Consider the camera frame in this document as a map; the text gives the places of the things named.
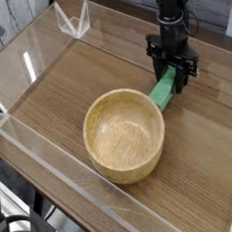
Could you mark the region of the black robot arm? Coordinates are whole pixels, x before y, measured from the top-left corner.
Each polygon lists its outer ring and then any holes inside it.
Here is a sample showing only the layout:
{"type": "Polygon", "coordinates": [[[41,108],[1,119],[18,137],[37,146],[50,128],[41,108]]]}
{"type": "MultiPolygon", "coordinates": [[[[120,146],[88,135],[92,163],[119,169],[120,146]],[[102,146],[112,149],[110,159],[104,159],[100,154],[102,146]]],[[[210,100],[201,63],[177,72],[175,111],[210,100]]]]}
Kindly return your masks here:
{"type": "Polygon", "coordinates": [[[188,0],[156,0],[159,34],[147,34],[147,55],[153,59],[157,81],[174,67],[173,90],[180,94],[190,76],[198,76],[199,54],[190,46],[188,0]]]}

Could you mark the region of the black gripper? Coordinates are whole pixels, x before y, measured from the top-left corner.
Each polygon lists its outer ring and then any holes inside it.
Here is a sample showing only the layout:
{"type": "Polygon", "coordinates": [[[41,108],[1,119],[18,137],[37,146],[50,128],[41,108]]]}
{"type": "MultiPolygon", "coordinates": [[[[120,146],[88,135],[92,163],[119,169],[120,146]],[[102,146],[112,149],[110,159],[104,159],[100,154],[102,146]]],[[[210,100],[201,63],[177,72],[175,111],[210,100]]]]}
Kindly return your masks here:
{"type": "Polygon", "coordinates": [[[186,85],[188,75],[198,74],[198,54],[188,43],[188,29],[182,14],[178,19],[166,19],[158,16],[160,34],[147,34],[147,55],[153,59],[157,81],[160,81],[167,68],[175,67],[174,86],[180,94],[186,85]]]}

